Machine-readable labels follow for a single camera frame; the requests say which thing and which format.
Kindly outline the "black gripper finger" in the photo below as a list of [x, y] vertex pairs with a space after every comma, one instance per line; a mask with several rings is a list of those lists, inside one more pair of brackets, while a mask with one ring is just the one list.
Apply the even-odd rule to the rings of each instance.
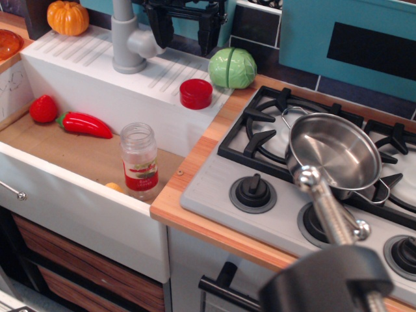
[[208, 55], [218, 44], [219, 22], [218, 18], [203, 14], [199, 18], [198, 43], [201, 55]]
[[146, 5], [146, 14], [156, 43], [161, 48], [169, 46], [174, 36], [174, 26], [167, 9], [161, 6]]

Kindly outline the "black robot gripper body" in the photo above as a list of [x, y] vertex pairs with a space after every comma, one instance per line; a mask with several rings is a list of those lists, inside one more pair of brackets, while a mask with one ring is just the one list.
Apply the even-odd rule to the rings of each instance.
[[199, 20], [203, 16], [226, 20], [226, 1], [141, 1], [147, 15], [158, 18]]

